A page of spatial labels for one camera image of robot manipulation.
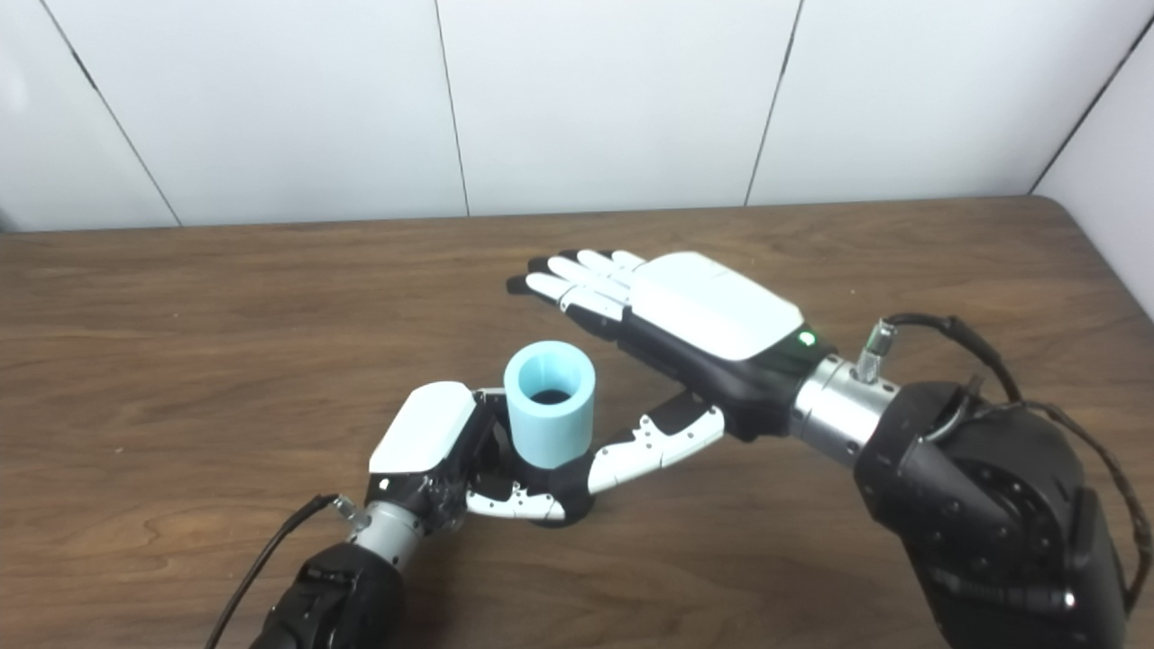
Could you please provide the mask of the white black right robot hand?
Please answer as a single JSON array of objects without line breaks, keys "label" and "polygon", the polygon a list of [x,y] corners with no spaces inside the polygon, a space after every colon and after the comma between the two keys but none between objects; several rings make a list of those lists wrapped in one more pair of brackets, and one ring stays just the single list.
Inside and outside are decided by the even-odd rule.
[{"label": "white black right robot hand", "polygon": [[834,350],[795,304],[696,251],[644,260],[623,249],[565,249],[530,260],[505,288],[550,304],[684,387],[684,422],[664,425],[647,412],[616,443],[562,469],[580,483],[582,497],[724,435],[745,443],[788,437],[803,383]]}]

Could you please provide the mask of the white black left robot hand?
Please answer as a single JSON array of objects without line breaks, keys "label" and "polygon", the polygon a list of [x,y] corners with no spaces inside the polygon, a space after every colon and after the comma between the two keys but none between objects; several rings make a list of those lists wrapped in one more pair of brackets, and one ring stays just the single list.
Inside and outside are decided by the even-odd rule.
[{"label": "white black left robot hand", "polygon": [[545,486],[544,470],[515,452],[503,389],[439,381],[409,394],[370,453],[364,501],[415,515],[421,535],[457,529],[469,513],[568,525]]}]

